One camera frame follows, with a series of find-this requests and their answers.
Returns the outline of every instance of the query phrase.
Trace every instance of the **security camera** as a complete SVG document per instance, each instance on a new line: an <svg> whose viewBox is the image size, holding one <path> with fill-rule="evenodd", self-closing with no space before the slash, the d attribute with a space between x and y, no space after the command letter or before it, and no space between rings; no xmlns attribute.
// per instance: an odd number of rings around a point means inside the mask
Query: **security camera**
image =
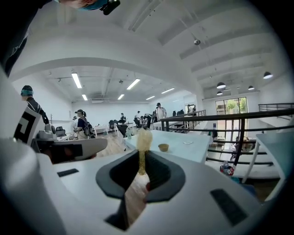
<svg viewBox="0 0 294 235"><path fill-rule="evenodd" d="M194 41L194 44L195 44L196 46L198 46L200 43L201 43L201 42L200 42L200 40L198 40L198 39L196 39L196 40Z"/></svg>

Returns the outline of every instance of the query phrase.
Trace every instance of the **ceiling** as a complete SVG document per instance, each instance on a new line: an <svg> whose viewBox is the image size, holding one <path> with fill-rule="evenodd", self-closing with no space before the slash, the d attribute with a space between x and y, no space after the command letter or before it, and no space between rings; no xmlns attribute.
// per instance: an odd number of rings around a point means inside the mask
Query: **ceiling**
<svg viewBox="0 0 294 235"><path fill-rule="evenodd" d="M215 87L220 81L227 88L241 86L239 93L248 92L248 85L256 89L263 86L268 81L262 79L262 74L269 61L273 63L274 53L281 50L265 19L242 0L121 0L109 16L52 2L38 12L29 33L66 24L95 23L115 25L160 45L191 71L204 98L216 96ZM201 41L200 45L194 45L194 37ZM76 88L72 71L79 74L83 91ZM81 100L80 93L85 93L110 101L125 94L124 101L143 102L175 87L160 78L110 67L63 67L42 74L69 94L72 101ZM135 77L141 82L126 91Z"/></svg>

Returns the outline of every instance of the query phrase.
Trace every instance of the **ceiling light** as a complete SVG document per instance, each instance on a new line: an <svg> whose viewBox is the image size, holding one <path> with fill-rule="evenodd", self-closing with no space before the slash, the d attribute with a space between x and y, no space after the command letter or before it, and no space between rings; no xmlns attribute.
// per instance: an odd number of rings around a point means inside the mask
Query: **ceiling light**
<svg viewBox="0 0 294 235"><path fill-rule="evenodd" d="M263 79L268 79L268 78L272 78L272 74L270 72L265 72L265 74L263 75Z"/></svg>
<svg viewBox="0 0 294 235"><path fill-rule="evenodd" d="M79 82L79 77L77 73L72 73L73 80L78 88L82 88L81 83Z"/></svg>
<svg viewBox="0 0 294 235"><path fill-rule="evenodd" d="M221 89L221 88L225 88L225 87L226 87L226 85L222 82L218 83L216 86L217 89Z"/></svg>
<svg viewBox="0 0 294 235"><path fill-rule="evenodd" d="M164 92L161 92L162 94L164 94L164 93L166 93L166 92L169 92L170 90L173 90L174 88L172 88L172 89L169 89L169 90L166 90L166 91L164 91Z"/></svg>
<svg viewBox="0 0 294 235"><path fill-rule="evenodd" d="M86 96L85 94L82 94L82 96L83 96L83 98L84 98L85 101L88 100L88 99L87 99L87 96Z"/></svg>
<svg viewBox="0 0 294 235"><path fill-rule="evenodd" d="M152 98L154 98L154 97L155 97L155 96L151 96L151 97L147 98L146 100L152 99Z"/></svg>
<svg viewBox="0 0 294 235"><path fill-rule="evenodd" d="M131 85L129 85L129 87L127 88L127 90L132 89L133 86L135 86L140 80L137 78L135 81L133 81L133 83Z"/></svg>
<svg viewBox="0 0 294 235"><path fill-rule="evenodd" d="M123 98L123 97L124 97L124 94L121 94L121 95L119 96L118 100L120 100L120 99Z"/></svg>

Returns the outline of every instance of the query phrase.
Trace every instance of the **plastic bottle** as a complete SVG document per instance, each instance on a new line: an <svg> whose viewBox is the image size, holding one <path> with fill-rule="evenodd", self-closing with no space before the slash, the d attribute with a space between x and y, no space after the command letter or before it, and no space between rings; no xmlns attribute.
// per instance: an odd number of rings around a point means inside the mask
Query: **plastic bottle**
<svg viewBox="0 0 294 235"><path fill-rule="evenodd" d="M127 137L129 140L132 139L132 132L129 127L127 128Z"/></svg>

